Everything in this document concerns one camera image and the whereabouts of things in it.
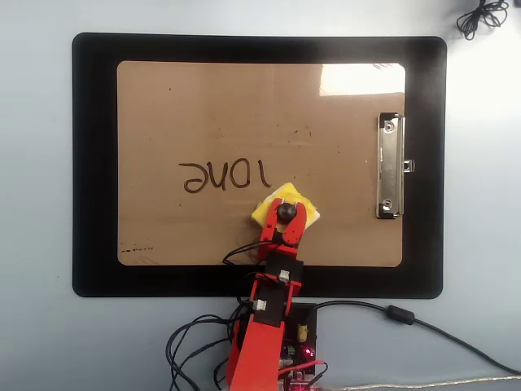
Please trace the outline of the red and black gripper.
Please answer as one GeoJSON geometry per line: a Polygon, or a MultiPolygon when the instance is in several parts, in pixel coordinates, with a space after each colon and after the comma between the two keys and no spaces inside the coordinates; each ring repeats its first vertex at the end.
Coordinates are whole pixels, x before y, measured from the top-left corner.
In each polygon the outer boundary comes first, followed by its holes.
{"type": "Polygon", "coordinates": [[[304,204],[290,204],[276,198],[268,208],[265,224],[260,237],[258,258],[265,262],[264,273],[273,276],[282,283],[302,283],[304,263],[297,259],[300,239],[307,223],[307,211],[304,204]],[[278,224],[285,226],[281,233],[278,224]]]}

